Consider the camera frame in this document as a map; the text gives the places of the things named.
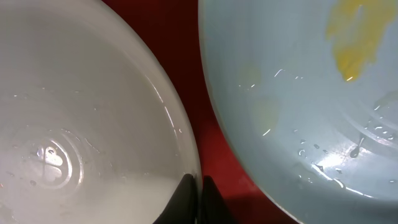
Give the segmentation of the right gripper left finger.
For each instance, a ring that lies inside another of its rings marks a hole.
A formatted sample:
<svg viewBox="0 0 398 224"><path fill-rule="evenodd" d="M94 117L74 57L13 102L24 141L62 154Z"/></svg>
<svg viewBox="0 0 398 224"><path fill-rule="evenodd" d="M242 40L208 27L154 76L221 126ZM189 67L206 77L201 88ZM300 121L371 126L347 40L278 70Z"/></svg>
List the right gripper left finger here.
<svg viewBox="0 0 398 224"><path fill-rule="evenodd" d="M194 224L197 206L197 183L191 174L185 174L154 224Z"/></svg>

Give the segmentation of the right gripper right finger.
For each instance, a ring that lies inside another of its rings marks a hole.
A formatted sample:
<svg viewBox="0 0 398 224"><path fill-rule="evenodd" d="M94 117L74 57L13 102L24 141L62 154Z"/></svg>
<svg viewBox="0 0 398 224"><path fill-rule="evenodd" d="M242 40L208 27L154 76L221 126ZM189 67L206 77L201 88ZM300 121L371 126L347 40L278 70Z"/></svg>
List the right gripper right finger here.
<svg viewBox="0 0 398 224"><path fill-rule="evenodd" d="M203 178L200 224L237 224L213 179Z"/></svg>

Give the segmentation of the white plate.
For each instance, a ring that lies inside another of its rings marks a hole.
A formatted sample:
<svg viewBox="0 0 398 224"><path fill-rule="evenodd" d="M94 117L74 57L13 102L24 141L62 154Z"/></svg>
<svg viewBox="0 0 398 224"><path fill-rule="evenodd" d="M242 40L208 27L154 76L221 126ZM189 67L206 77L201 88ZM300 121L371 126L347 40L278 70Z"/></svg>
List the white plate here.
<svg viewBox="0 0 398 224"><path fill-rule="evenodd" d="M1 2L2 223L154 223L185 174L185 110L112 9Z"/></svg>

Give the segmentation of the red tray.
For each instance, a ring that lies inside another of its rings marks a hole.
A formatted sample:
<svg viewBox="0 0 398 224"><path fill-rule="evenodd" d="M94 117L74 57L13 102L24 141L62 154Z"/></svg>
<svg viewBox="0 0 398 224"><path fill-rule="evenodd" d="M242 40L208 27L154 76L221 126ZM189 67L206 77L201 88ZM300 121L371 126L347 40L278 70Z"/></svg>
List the red tray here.
<svg viewBox="0 0 398 224"><path fill-rule="evenodd" d="M187 112L201 173L215 181L238 223L293 223L252 182L235 158L210 103L201 64L198 3L193 0L104 0L146 43Z"/></svg>

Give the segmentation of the light blue plate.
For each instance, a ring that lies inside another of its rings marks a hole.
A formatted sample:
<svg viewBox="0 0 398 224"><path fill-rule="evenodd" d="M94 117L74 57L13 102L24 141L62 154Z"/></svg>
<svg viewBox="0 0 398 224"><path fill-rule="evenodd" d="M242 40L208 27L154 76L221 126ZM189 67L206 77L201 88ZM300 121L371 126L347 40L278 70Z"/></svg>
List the light blue plate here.
<svg viewBox="0 0 398 224"><path fill-rule="evenodd" d="M397 222L397 21L343 78L335 1L198 3L211 104L261 191L298 223Z"/></svg>

